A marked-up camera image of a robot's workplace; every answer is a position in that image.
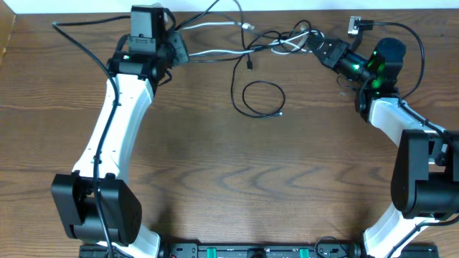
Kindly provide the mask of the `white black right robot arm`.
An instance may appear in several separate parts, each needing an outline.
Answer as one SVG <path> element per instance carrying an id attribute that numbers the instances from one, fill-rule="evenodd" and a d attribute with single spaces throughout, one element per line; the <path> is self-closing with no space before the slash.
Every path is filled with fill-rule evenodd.
<path id="1" fill-rule="evenodd" d="M 355 110 L 397 147 L 392 202 L 377 223 L 352 244 L 350 257 L 399 257 L 429 226 L 458 222 L 458 133 L 431 123 L 409 107 L 395 84 L 406 46 L 381 39 L 370 58 L 340 39 L 308 36 L 320 63 L 359 84 Z"/>

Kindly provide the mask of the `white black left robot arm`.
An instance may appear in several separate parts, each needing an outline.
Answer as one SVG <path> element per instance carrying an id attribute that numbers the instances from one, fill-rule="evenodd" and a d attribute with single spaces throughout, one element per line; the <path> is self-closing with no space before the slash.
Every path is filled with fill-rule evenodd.
<path id="1" fill-rule="evenodd" d="M 156 89 L 189 55 L 171 11 L 135 5 L 113 56 L 100 64 L 107 90 L 90 140 L 71 173 L 54 177 L 51 193 L 66 235 L 99 246 L 91 257 L 157 257 L 160 236 L 142 223 L 128 187 L 131 154 Z"/>

